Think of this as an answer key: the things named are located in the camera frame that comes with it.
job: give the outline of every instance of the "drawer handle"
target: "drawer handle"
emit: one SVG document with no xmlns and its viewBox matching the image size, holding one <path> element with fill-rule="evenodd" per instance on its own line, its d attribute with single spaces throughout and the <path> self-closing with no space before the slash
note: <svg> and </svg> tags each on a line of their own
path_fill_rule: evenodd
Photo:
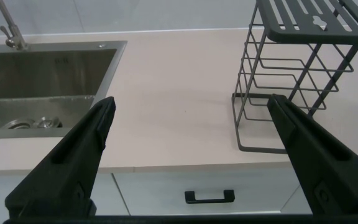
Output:
<svg viewBox="0 0 358 224">
<path fill-rule="evenodd" d="M 185 192 L 185 199 L 187 204 L 196 203 L 231 203 L 234 201 L 234 190 L 223 190 L 224 199 L 204 199 L 196 200 L 196 194 L 194 191 Z"/>
</svg>

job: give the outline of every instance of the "beige countertop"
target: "beige countertop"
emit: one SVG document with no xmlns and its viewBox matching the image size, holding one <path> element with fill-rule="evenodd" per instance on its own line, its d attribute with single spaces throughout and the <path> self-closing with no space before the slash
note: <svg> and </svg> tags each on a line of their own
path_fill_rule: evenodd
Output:
<svg viewBox="0 0 358 224">
<path fill-rule="evenodd" d="M 238 150 L 231 109 L 246 30 L 28 36 L 29 43 L 127 40 L 109 87 L 117 110 L 100 162 L 101 172 L 206 167 L 289 166 L 287 155 Z M 303 54 L 297 46 L 267 54 Z M 332 50 L 322 51 L 328 60 Z M 315 119 L 358 154 L 356 70 L 330 93 Z M 244 145 L 281 147 L 271 127 L 245 136 Z M 0 174 L 28 172 L 61 138 L 0 139 Z"/>
</svg>

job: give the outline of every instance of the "black metal wire rack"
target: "black metal wire rack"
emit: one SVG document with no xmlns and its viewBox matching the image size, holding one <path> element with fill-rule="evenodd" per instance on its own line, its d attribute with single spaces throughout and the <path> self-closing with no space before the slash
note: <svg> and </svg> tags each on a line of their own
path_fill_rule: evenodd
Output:
<svg viewBox="0 0 358 224">
<path fill-rule="evenodd" d="M 263 23 L 255 23 L 258 11 Z M 322 18 L 325 27 L 314 23 L 316 17 Z M 338 17 L 348 25 L 347 29 L 339 22 Z M 264 28 L 259 41 L 256 41 L 253 33 L 255 27 Z M 262 50 L 266 46 L 288 44 L 307 46 L 311 52 L 308 60 L 262 56 Z M 349 49 L 344 53 L 338 44 L 348 45 Z M 323 45 L 332 46 L 340 57 L 341 62 L 336 68 L 328 67 L 319 55 Z M 253 118 L 247 115 L 246 104 L 267 106 L 266 103 L 258 103 L 255 99 L 269 99 L 272 91 L 286 90 L 290 92 L 287 97 L 291 101 L 298 93 L 302 103 L 298 102 L 297 105 L 304 109 L 309 116 L 313 116 L 316 111 L 327 108 L 324 99 L 328 93 L 339 91 L 336 82 L 341 75 L 354 71 L 351 60 L 357 51 L 358 7 L 351 0 L 257 0 L 244 43 L 236 89 L 232 94 L 232 109 L 239 149 L 246 152 L 285 154 L 284 149 L 242 145 L 239 134 L 242 117 L 249 121 L 272 121 L 271 119 Z M 269 62 L 276 62 L 279 66 L 269 66 Z M 285 65 L 294 63 L 299 64 L 299 66 L 289 67 Z M 312 67 L 314 63 L 317 63 L 319 67 Z M 324 88 L 316 84 L 315 77 L 313 77 L 316 74 L 311 74 L 311 72 L 326 76 L 327 82 Z M 266 78 L 268 80 L 270 78 L 291 78 L 294 84 L 291 87 L 263 85 L 263 83 L 257 82 L 258 77 L 265 77 L 265 80 Z M 311 85 L 304 87 L 302 83 L 306 78 Z M 250 92 L 252 88 L 255 88 L 258 92 Z M 263 90 L 268 90 L 270 93 L 260 93 Z M 313 103 L 308 102 L 305 97 L 306 93 L 311 92 L 317 94 L 317 99 Z M 241 101 L 241 107 L 236 110 L 237 98 Z"/>
</svg>

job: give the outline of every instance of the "sink basin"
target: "sink basin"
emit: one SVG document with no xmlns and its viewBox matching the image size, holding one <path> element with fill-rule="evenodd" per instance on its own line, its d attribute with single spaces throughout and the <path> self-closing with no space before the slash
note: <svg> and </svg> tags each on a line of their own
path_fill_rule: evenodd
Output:
<svg viewBox="0 0 358 224">
<path fill-rule="evenodd" d="M 66 135 L 106 96 L 125 44 L 0 45 L 0 138 Z"/>
</svg>

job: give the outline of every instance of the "faucet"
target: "faucet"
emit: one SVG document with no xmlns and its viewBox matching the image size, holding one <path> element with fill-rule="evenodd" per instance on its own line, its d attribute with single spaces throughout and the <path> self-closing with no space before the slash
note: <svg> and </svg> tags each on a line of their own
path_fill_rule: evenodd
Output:
<svg viewBox="0 0 358 224">
<path fill-rule="evenodd" d="M 13 19 L 7 10 L 4 0 L 0 0 L 0 10 L 8 24 L 8 28 L 12 33 L 12 37 L 9 35 L 7 29 L 4 26 L 0 26 L 0 30 L 6 35 L 7 39 L 5 44 L 8 47 L 16 48 L 16 50 L 27 50 L 28 45 L 24 41 L 22 34 L 18 26 L 13 22 Z"/>
</svg>

